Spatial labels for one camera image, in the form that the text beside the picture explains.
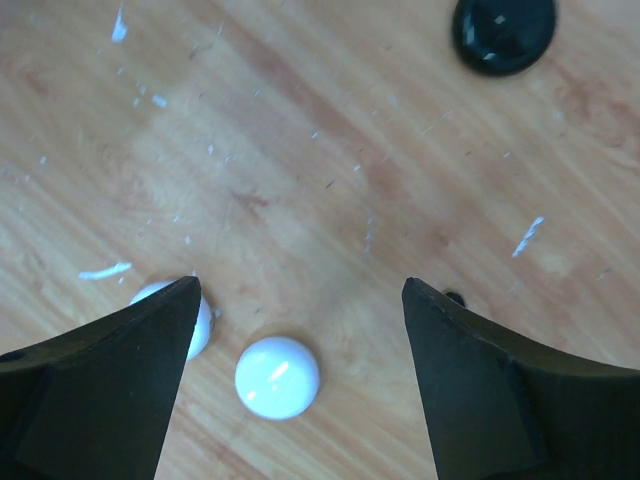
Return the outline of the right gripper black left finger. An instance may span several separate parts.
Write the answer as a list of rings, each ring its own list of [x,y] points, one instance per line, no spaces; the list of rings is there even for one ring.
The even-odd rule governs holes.
[[[200,300],[199,280],[184,276],[3,354],[2,478],[154,478]]]

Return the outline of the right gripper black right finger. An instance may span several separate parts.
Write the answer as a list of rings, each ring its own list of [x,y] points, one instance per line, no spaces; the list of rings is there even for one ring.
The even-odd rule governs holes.
[[[635,479],[639,374],[538,343],[420,279],[402,290],[441,479]]]

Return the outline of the white round charging case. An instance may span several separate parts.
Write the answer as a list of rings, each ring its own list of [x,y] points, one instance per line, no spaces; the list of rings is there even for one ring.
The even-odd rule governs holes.
[[[150,283],[139,290],[132,297],[129,304],[132,305],[134,303],[137,303],[144,298],[156,293],[157,291],[167,287],[173,282],[175,282],[175,279]],[[197,357],[209,343],[213,321],[214,311],[209,302],[206,300],[205,296],[201,295],[196,324],[187,353],[187,361],[191,361],[195,357]]]
[[[265,337],[240,356],[235,370],[240,401],[269,420],[294,418],[313,403],[320,389],[320,368],[312,351],[285,336]]]

